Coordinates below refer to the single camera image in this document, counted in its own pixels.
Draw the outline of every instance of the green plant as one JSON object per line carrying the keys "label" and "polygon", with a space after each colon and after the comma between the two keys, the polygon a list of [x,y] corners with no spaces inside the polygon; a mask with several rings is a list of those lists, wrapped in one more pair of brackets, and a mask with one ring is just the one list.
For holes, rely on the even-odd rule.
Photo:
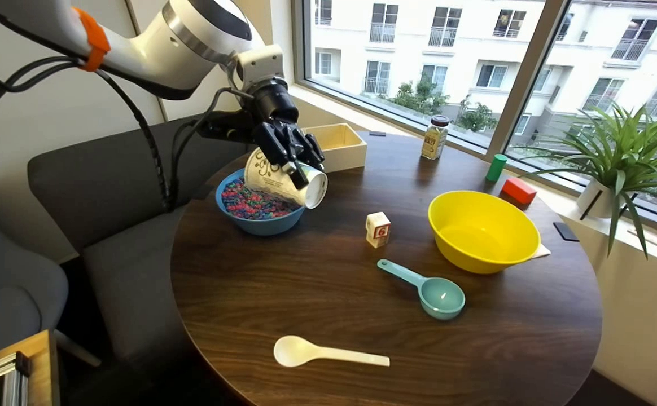
{"label": "green plant", "polygon": [[413,91],[413,83],[402,83],[397,88],[397,95],[388,102],[418,110],[422,115],[437,115],[446,109],[448,95],[441,95],[433,83],[421,80],[416,91]]}
{"label": "green plant", "polygon": [[493,119],[493,112],[486,104],[478,104],[474,109],[468,109],[468,104],[462,104],[465,106],[462,112],[459,112],[459,123],[464,129],[469,129],[469,130],[482,130],[486,125],[493,125],[495,119]]}
{"label": "green plant", "polygon": [[617,238],[618,218],[632,216],[644,254],[647,236],[635,197],[657,189],[657,118],[640,110],[614,109],[612,112],[586,112],[583,125],[572,125],[559,145],[532,146],[539,155],[559,159],[560,167],[535,174],[573,171],[606,184],[612,197],[609,246]]}

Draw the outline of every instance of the round wooden table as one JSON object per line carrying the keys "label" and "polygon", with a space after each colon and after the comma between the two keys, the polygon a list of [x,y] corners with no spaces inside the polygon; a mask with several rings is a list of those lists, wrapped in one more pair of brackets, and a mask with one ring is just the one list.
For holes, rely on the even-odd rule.
{"label": "round wooden table", "polygon": [[[489,164],[446,148],[421,159],[421,140],[371,136],[363,169],[331,174],[320,208],[282,236],[243,234],[212,193],[191,203],[174,241],[174,295],[192,342],[249,403],[565,403],[592,369],[600,300],[581,243],[539,199],[527,209],[550,256],[500,274],[473,274],[441,256],[429,200],[483,189]],[[217,184],[228,169],[212,176]],[[367,243],[367,213],[387,211],[392,241]],[[468,304],[429,318],[416,289],[376,266],[388,256],[450,278]],[[273,342],[315,342],[392,357],[392,367],[311,360],[282,367]]]}

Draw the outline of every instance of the floor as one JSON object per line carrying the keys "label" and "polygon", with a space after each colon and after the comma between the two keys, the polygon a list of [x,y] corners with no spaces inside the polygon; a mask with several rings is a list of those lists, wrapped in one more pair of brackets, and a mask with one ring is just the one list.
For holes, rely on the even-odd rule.
{"label": "floor", "polygon": [[[194,352],[158,386],[141,372],[113,359],[105,331],[98,301],[90,294],[86,270],[79,262],[64,266],[70,280],[70,300],[60,330],[86,350],[105,359],[101,367],[90,367],[70,354],[61,360],[61,396],[64,406],[239,406],[243,402],[214,377],[212,369]],[[569,402],[569,406],[647,406],[640,396],[618,388],[609,379],[592,372],[587,383]]]}

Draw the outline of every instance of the white spoon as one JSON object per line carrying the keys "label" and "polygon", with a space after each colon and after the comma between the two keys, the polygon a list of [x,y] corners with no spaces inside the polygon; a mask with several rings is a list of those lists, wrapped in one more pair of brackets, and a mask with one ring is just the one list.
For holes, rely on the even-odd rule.
{"label": "white spoon", "polygon": [[353,360],[353,362],[371,362],[371,365],[392,365],[388,357],[368,354],[368,352],[351,352],[338,347],[320,347],[300,335],[280,335],[273,347],[275,360],[284,367],[298,367],[315,359],[335,359],[335,360]]}

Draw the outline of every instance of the blue spoon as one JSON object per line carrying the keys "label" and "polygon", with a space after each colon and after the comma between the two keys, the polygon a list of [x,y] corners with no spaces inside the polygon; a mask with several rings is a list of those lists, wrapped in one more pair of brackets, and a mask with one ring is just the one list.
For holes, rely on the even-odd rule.
{"label": "blue spoon", "polygon": [[377,268],[413,284],[418,289],[422,308],[439,319],[453,319],[465,307],[464,289],[446,278],[422,278],[416,270],[392,259],[377,259]]}

